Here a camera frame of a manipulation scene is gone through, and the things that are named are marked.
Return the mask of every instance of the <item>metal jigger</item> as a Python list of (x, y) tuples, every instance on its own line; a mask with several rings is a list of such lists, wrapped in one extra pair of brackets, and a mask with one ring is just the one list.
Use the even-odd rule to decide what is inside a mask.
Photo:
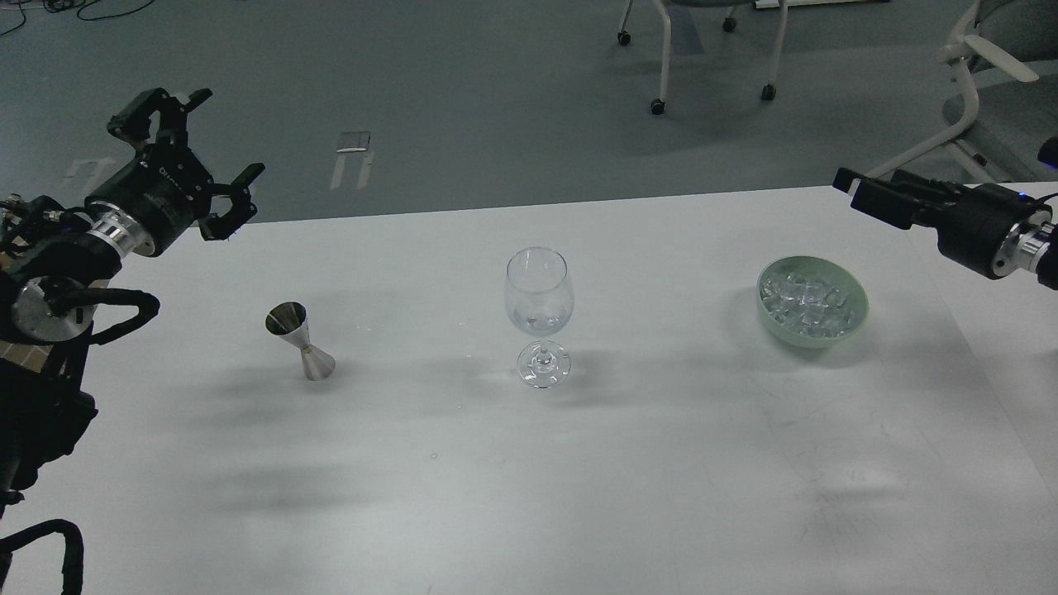
[(309, 315), (297, 302), (285, 302), (272, 308), (264, 327), (272, 335), (302, 350), (302, 368), (309, 380), (323, 380), (334, 372), (334, 358), (309, 343)]

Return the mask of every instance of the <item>chair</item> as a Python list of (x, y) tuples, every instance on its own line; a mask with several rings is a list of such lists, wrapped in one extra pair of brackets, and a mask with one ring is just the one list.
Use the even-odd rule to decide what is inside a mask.
[[(960, 92), (942, 108), (950, 126), (867, 175), (943, 147), (979, 182), (1058, 180), (1058, 169), (1037, 159), (1058, 133), (1058, 75), (1041, 78), (1023, 64), (1058, 58), (1056, 31), (1056, 0), (974, 0), (940, 53)], [(979, 88), (973, 73), (993, 67), (1015, 80)]]
[[(634, 0), (628, 0), (627, 5), (624, 7), (624, 17), (621, 19), (621, 26), (618, 29), (617, 41), (621, 46), (627, 46), (632, 42), (632, 35), (625, 31), (625, 25), (628, 22), (628, 14), (632, 13), (632, 3)], [(751, 4), (754, 0), (651, 0), (654, 2), (654, 6), (658, 10), (661, 15), (661, 22), (664, 28), (664, 41), (661, 47), (661, 92), (658, 97), (651, 102), (651, 113), (655, 115), (660, 115), (664, 113), (665, 98), (669, 95), (669, 58), (672, 55), (672, 20), (669, 17), (668, 6), (671, 4), (677, 4), (680, 6), (690, 6), (695, 8), (701, 7), (718, 7), (718, 6), (729, 6), (730, 10), (727, 16), (724, 18), (724, 31), (731, 33), (737, 26), (737, 21), (734, 18), (735, 10), (741, 4)], [(781, 17), (779, 21), (779, 33), (776, 35), (776, 48), (771, 57), (771, 71), (768, 78), (768, 84), (764, 87), (761, 92), (761, 98), (767, 102), (776, 98), (776, 79), (779, 77), (779, 55), (783, 49), (783, 37), (786, 35), (786, 6), (787, 0), (779, 0), (779, 7), (781, 12)]]

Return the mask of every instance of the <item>glass stem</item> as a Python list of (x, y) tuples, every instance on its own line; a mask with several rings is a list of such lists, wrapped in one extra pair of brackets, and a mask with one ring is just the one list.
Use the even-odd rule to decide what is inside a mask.
[(541, 345), (540, 353), (536, 354), (536, 367), (541, 369), (547, 369), (551, 366), (554, 361), (554, 356), (551, 351), (547, 350), (547, 347)]

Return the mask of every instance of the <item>gray carpet floor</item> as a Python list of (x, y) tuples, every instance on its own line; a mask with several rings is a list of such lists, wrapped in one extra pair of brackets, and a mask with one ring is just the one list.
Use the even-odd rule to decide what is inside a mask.
[[(85, 16), (143, 0), (105, 0)], [(190, 146), (219, 181), (263, 162), (256, 220), (607, 200), (827, 184), (943, 127), (933, 56), (968, 0), (790, 10), (773, 102), (759, 97), (779, 22), (744, 6), (622, 0), (159, 0), (97, 22), (26, 11), (0, 37), (0, 192), (79, 203), (132, 157), (105, 125), (140, 91), (215, 96)], [(12, 6), (0, 31), (19, 22)], [(369, 151), (335, 152), (369, 131)], [(965, 181), (946, 156), (917, 173)]]

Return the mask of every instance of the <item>black cable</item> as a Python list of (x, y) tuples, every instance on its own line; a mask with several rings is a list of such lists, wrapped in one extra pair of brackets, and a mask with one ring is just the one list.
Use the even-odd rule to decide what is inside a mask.
[(25, 4), (29, 0), (22, 0), (21, 2), (12, 2), (11, 0), (7, 0), (8, 4), (14, 4), (14, 5), (18, 6), (18, 12), (22, 15), (22, 22), (16, 24), (15, 26), (8, 29), (7, 31), (5, 31), (3, 33), (0, 33), (0, 37), (3, 37), (4, 35), (7, 35), (8, 33), (13, 33), (15, 31), (18, 31), (19, 29), (22, 29), (22, 25), (25, 24), (25, 8), (22, 7), (22, 4)]
[(142, 10), (146, 8), (147, 6), (150, 6), (151, 4), (154, 3), (154, 0), (147, 0), (147, 3), (144, 4), (143, 6), (140, 6), (139, 8), (133, 8), (131, 11), (128, 11), (128, 12), (125, 12), (125, 13), (117, 13), (117, 14), (114, 14), (114, 15), (104, 15), (102, 17), (91, 17), (91, 18), (85, 18), (85, 17), (80, 16), (80, 14), (83, 12), (85, 12), (85, 8), (91, 6), (92, 4), (98, 4), (102, 0), (85, 0), (85, 3), (79, 8), (77, 8), (77, 18), (80, 19), (80, 20), (83, 20), (83, 21), (102, 21), (102, 20), (106, 20), (106, 19), (116, 19), (117, 17), (124, 17), (124, 16), (131, 15), (132, 13), (139, 13), (140, 11), (142, 11)]
[(10, 561), (11, 553), (53, 533), (60, 534), (66, 540), (66, 553), (62, 556), (62, 595), (77, 595), (85, 580), (85, 540), (81, 539), (77, 525), (70, 521), (61, 519), (45, 521), (0, 539), (0, 553), (8, 554), (5, 562)]

